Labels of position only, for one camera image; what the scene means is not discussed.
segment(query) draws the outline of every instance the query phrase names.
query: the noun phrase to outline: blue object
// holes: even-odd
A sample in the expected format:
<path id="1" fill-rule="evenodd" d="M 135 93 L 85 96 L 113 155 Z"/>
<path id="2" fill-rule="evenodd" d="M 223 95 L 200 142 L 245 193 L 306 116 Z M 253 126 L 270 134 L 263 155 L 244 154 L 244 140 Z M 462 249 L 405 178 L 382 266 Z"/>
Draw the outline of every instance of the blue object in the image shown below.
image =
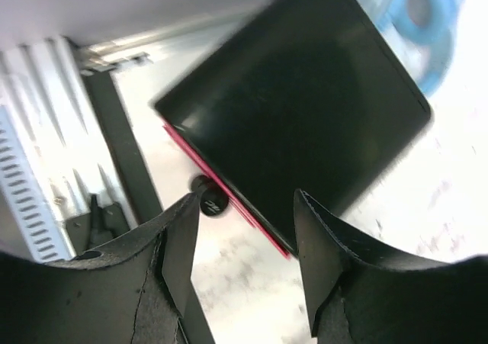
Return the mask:
<path id="1" fill-rule="evenodd" d="M 454 56 L 455 29 L 445 34 L 430 46 L 430 60 L 425 74 L 417 81 L 417 85 L 425 96 L 432 95 L 442 84 Z"/>
<path id="2" fill-rule="evenodd" d="M 396 14 L 392 22 L 398 33 L 419 45 L 432 45 L 445 35 L 458 19 L 464 0 L 429 0 L 429 23 L 425 27 L 416 24 L 409 15 L 409 0 L 393 0 L 390 9 Z"/>
<path id="3" fill-rule="evenodd" d="M 358 0 L 380 32 L 394 25 L 398 33 L 418 45 L 438 42 L 458 19 L 464 0 L 429 0 L 421 7 L 429 14 L 425 27 L 416 24 L 409 14 L 409 0 Z"/>

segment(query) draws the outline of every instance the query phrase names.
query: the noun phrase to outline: black metal bar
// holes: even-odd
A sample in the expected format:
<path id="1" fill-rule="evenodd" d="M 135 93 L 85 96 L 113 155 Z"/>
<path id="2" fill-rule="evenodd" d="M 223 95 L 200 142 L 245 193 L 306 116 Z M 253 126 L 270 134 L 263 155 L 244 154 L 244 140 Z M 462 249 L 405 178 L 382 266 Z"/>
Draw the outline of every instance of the black metal bar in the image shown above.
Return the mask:
<path id="1" fill-rule="evenodd" d="M 146 222 L 162 207 L 111 74 L 87 76 L 85 85 L 134 213 Z"/>
<path id="2" fill-rule="evenodd" d="M 197 244 L 198 218 L 194 218 L 194 221 L 194 225 L 176 224 L 168 228 L 165 258 L 161 267 L 162 279 L 181 318 L 185 317 L 188 292 L 191 288 L 194 247 Z"/>
<path id="3" fill-rule="evenodd" d="M 189 344 L 215 344 L 193 285 L 188 293 L 185 316 L 181 324 Z"/>
<path id="4" fill-rule="evenodd" d="M 162 205 L 159 203 L 112 77 L 109 72 L 95 73 L 85 77 L 85 85 L 136 215 L 142 222 L 149 220 L 161 213 Z M 180 261 L 176 258 L 168 259 L 161 269 L 164 270 L 165 282 L 172 293 L 173 304 L 181 315 L 180 322 L 184 330 L 181 337 L 185 337 L 188 344 L 214 344 L 193 285 L 180 278 L 172 279 L 172 270 L 178 270 L 175 263 Z"/>

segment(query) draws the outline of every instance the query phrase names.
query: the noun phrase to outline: white floor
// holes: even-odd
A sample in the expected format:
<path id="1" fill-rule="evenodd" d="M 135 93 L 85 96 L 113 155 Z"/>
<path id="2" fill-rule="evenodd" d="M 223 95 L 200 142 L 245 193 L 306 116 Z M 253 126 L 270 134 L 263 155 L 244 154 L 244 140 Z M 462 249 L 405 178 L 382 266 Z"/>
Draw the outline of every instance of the white floor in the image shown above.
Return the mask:
<path id="1" fill-rule="evenodd" d="M 435 121 L 382 181 L 344 217 L 421 256 L 454 261 L 488 253 L 488 31 L 485 0 L 467 0 L 454 65 L 429 99 Z M 160 198 L 169 206 L 197 172 L 148 106 L 211 48 L 117 75 Z M 192 276 L 217 343 L 310 342 L 300 272 L 235 211 L 201 219 Z"/>

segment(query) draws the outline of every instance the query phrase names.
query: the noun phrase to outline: red edge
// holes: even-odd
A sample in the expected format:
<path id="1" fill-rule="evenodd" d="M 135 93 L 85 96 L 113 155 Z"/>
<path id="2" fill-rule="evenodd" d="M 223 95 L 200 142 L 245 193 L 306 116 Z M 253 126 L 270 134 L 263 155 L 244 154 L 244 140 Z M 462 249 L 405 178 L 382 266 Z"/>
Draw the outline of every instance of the red edge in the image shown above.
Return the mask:
<path id="1" fill-rule="evenodd" d="M 212 171 L 208 164 L 186 143 L 186 141 L 181 137 L 178 132 L 166 122 L 163 125 L 164 129 L 168 135 L 179 145 L 187 155 L 200 167 L 200 169 L 210 178 L 212 178 L 229 196 L 230 202 L 235 209 L 248 221 L 248 223 L 254 228 L 258 227 L 259 230 L 268 238 L 268 240 L 273 244 L 273 246 L 278 249 L 278 251 L 287 259 L 290 258 L 290 253 L 283 249 L 280 244 L 271 236 L 268 231 L 254 218 L 252 214 L 249 213 L 247 208 L 242 204 L 242 202 L 231 192 L 231 190 L 219 179 L 217 174 Z"/>

